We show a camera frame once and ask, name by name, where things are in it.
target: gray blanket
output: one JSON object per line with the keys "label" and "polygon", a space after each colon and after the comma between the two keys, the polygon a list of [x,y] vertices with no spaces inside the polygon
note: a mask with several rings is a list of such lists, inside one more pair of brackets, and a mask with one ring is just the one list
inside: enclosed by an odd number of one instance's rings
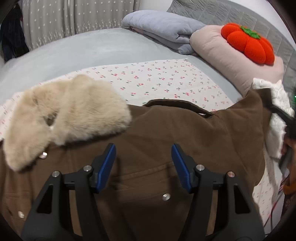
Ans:
{"label": "gray blanket", "polygon": [[122,27],[133,27],[141,34],[157,39],[180,54],[191,54],[191,34],[204,27],[198,20],[169,12],[141,10],[130,13],[122,20]]}

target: orange pumpkin cushion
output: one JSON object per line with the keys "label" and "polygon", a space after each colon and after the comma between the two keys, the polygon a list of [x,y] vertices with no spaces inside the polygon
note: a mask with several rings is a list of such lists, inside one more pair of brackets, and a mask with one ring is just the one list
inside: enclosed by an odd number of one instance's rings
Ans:
{"label": "orange pumpkin cushion", "polygon": [[228,23],[221,29],[221,35],[233,48],[244,53],[256,64],[274,64],[272,45],[257,32],[236,23]]}

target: star pattern curtain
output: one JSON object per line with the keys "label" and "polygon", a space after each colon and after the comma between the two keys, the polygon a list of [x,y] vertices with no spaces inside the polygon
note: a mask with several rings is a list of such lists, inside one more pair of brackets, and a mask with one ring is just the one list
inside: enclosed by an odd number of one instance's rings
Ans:
{"label": "star pattern curtain", "polygon": [[23,32],[30,50],[71,35],[120,28],[140,0],[22,0]]}

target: green stem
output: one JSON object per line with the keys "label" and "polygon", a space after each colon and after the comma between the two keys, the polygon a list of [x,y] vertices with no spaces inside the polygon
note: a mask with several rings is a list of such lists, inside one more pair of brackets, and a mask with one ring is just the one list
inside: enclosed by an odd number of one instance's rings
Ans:
{"label": "green stem", "polygon": [[260,35],[257,34],[255,31],[252,31],[251,29],[249,28],[245,28],[243,26],[241,26],[241,29],[247,34],[249,35],[250,37],[254,38],[254,39],[260,39]]}

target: brown jacket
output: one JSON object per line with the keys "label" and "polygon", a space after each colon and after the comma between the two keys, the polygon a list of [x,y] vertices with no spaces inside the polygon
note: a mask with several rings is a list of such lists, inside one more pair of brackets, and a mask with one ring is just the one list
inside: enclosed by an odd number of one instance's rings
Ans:
{"label": "brown jacket", "polygon": [[[36,159],[31,169],[19,173],[7,168],[1,147],[1,212],[20,234],[49,175],[54,170],[63,174],[79,170],[112,142],[117,158],[107,187],[95,195],[110,240],[178,240],[192,195],[181,188],[171,160],[172,144],[180,144],[197,164],[213,172],[234,171],[252,195],[264,173],[263,145],[270,119],[258,93],[270,101],[269,90],[249,91],[232,107],[214,113],[177,100],[130,106],[133,120],[124,133],[63,147],[50,145],[46,159]],[[162,200],[165,193],[171,195],[166,202]],[[215,205],[209,230],[215,221]],[[72,191],[70,206],[73,228],[81,234]]]}

